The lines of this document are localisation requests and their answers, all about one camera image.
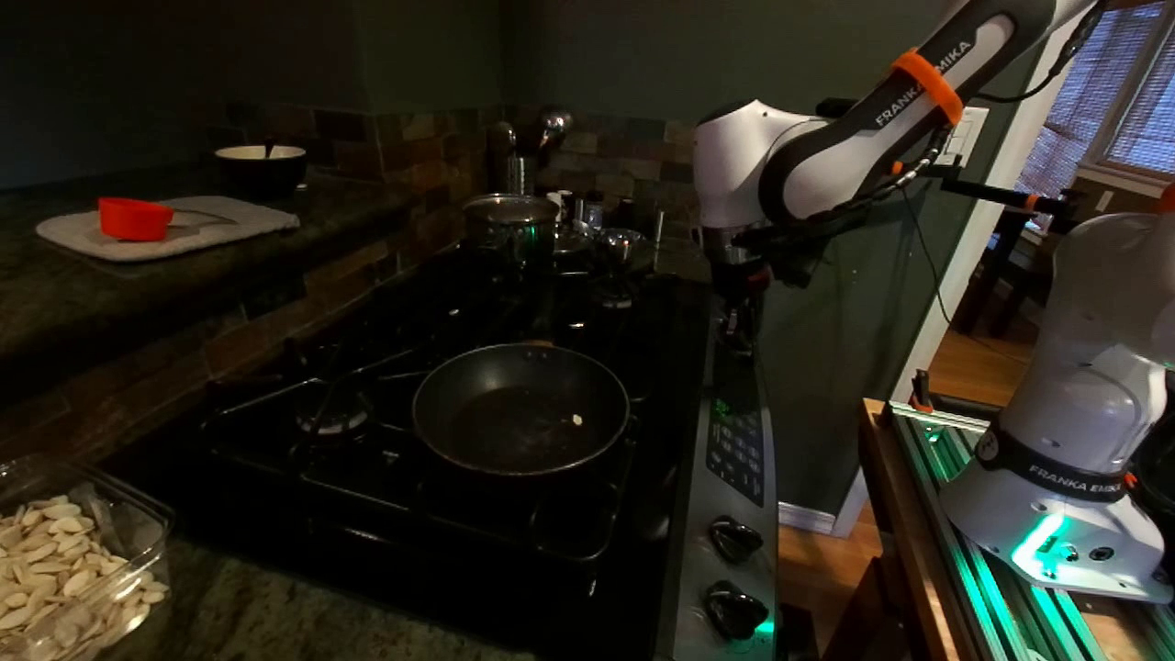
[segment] green light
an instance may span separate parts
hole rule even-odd
[[[1013,550],[1013,562],[1032,577],[1056,577],[1062,562],[1067,557],[1062,544],[1064,515],[1046,515]]]

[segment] oven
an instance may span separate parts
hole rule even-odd
[[[707,288],[439,254],[106,463],[177,533],[538,659],[776,659],[776,479]],[[412,426],[479,347],[600,359],[628,420],[581,468],[481,473]]]

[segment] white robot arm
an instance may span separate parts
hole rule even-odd
[[[1038,38],[1102,10],[1105,0],[972,0],[849,113],[822,123],[747,103],[694,133],[694,188],[700,228],[803,225],[891,176],[914,141],[960,123],[961,98]]]
[[[1165,535],[1124,473],[1175,363],[1175,212],[1113,212],[1056,242],[1032,367],[944,515],[1034,586],[1171,603]]]

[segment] black stovetop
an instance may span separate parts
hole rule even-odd
[[[180,533],[524,650],[646,650],[691,468],[707,289],[494,276],[448,254],[110,463]],[[553,479],[483,479],[412,435],[417,379],[472,347],[553,342],[617,371],[625,438]]]

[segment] stove knob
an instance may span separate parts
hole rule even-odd
[[[707,544],[732,562],[747,562],[758,548],[764,548],[764,535],[749,531],[747,523],[736,523],[732,515],[718,515],[707,523]]]
[[[766,606],[732,581],[715,581],[700,603],[722,639],[749,639],[766,621]]]

